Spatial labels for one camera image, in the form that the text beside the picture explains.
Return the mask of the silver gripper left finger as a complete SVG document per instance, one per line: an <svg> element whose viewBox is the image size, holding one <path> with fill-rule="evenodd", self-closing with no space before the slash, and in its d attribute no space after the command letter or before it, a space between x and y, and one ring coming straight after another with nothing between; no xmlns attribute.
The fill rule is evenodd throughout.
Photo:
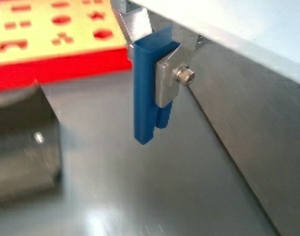
<svg viewBox="0 0 300 236"><path fill-rule="evenodd" d="M135 42L152 34L148 9L131 0L111 0L115 15L125 37L128 58L135 60Z"/></svg>

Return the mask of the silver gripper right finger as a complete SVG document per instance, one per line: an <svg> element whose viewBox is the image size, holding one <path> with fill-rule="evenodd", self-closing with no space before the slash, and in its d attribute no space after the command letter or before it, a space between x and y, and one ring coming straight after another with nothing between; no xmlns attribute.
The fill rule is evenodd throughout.
<svg viewBox="0 0 300 236"><path fill-rule="evenodd" d="M156 65L156 104L161 108L179 96L180 85L188 86L196 77L189 65L200 47L200 35L183 25L175 24L172 40L180 46Z"/></svg>

